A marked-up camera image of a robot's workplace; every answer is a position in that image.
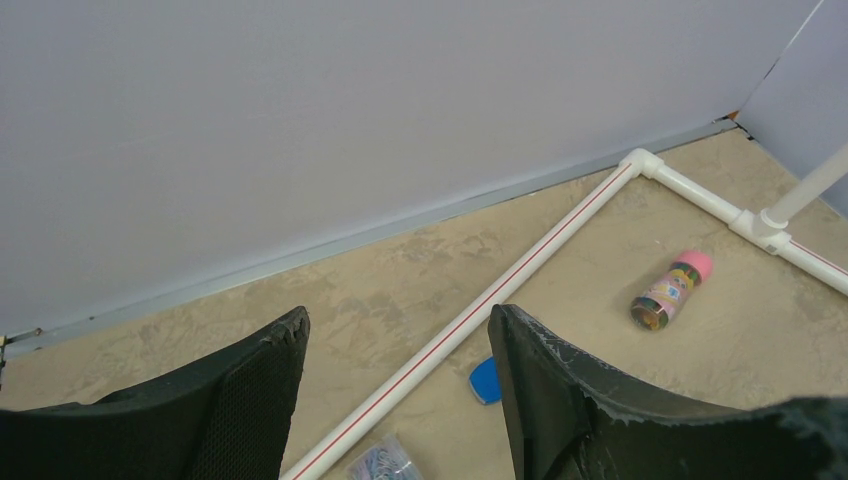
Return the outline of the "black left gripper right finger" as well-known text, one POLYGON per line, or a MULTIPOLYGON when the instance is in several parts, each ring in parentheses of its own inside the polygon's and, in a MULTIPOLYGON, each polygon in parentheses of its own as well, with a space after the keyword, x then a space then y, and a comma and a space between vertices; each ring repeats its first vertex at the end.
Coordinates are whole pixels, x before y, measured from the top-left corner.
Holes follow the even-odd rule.
POLYGON ((737 410, 631 376, 520 307, 488 323, 519 479, 843 479, 847 401, 737 410))

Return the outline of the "white PVC pipe frame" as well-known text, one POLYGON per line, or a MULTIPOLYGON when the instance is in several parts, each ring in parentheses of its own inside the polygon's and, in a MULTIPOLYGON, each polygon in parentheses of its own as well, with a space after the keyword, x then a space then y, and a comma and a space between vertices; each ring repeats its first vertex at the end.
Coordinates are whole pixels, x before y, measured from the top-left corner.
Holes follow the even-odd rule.
POLYGON ((430 340, 362 404, 320 440, 285 479, 318 479, 417 387, 488 317, 492 306, 508 299, 629 181, 642 175, 662 184, 725 223, 736 235, 777 255, 831 286, 847 291, 846 269, 793 240, 786 228, 791 218, 847 173, 847 150, 841 148, 802 179, 770 208, 755 214, 740 209, 667 166, 641 148, 628 153, 618 167, 530 250, 430 340))

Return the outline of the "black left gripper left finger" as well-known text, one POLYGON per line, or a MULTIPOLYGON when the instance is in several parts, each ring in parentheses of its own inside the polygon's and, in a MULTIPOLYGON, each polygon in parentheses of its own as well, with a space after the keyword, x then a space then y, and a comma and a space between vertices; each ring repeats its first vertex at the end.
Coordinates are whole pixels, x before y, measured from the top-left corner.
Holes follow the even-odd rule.
POLYGON ((275 479, 310 319, 298 306, 246 338, 91 404, 1 414, 5 479, 275 479))

